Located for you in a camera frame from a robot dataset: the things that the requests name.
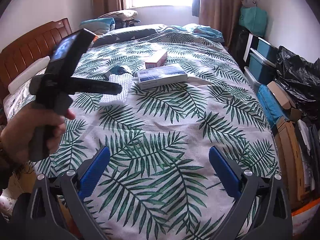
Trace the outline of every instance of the dark gray pillow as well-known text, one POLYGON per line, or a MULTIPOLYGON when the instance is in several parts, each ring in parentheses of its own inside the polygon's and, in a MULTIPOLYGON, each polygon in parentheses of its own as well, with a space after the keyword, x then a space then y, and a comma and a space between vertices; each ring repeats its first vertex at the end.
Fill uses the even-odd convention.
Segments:
POLYGON ((142 25, 142 26, 133 26, 128 28, 117 29, 111 31, 100 38, 98 38, 93 44, 93 48, 108 45, 113 43, 119 43, 130 40, 137 40, 145 38, 149 35, 160 32, 166 25, 142 25))

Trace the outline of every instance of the white wall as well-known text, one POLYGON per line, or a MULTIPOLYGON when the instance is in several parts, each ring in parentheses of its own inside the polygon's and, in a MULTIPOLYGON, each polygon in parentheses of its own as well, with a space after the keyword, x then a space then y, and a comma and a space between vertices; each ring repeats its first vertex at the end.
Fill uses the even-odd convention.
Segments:
POLYGON ((183 26, 188 23, 199 23, 199 18, 192 16, 191 6, 147 6, 132 8, 138 12, 137 25, 161 23, 183 26))
POLYGON ((267 41, 309 62, 320 57, 320 24, 305 0, 260 0, 258 6, 268 12, 267 41))
POLYGON ((92 0, 12 0, 0 18, 0 51, 50 21, 68 18, 72 31, 92 18, 92 0))

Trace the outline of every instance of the teal pillow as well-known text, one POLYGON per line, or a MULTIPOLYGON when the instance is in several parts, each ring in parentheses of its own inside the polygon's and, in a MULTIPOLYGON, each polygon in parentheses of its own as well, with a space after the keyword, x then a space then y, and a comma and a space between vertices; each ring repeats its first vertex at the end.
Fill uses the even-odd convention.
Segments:
POLYGON ((113 18, 99 18, 80 23, 80 29, 87 29, 97 35, 104 35, 115 29, 115 20, 113 18))

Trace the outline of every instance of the black garbage bag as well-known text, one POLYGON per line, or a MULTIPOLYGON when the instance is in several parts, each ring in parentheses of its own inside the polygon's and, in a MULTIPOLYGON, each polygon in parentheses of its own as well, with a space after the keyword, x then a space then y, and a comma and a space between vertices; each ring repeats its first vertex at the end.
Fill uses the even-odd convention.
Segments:
POLYGON ((277 54, 276 82, 313 123, 320 122, 320 58, 307 62, 283 46, 277 54))

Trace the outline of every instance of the plastic storage bin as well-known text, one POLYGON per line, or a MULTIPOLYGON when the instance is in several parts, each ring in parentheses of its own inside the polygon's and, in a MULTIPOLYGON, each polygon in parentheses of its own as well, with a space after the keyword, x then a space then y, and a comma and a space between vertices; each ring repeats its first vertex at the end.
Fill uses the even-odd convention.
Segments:
POLYGON ((268 85, 276 74, 276 65, 251 48, 249 71, 256 81, 268 85))
POLYGON ((257 51, 267 60, 270 60, 272 63, 277 63, 278 48, 260 37, 257 51))
POLYGON ((262 85, 261 83, 259 83, 258 81, 256 81, 256 79, 254 78, 254 76, 252 76, 252 74, 250 73, 248 67, 244 67, 244 76, 247 78, 249 85, 251 86, 251 88, 253 89, 253 91, 258 94, 259 91, 259 87, 262 85))

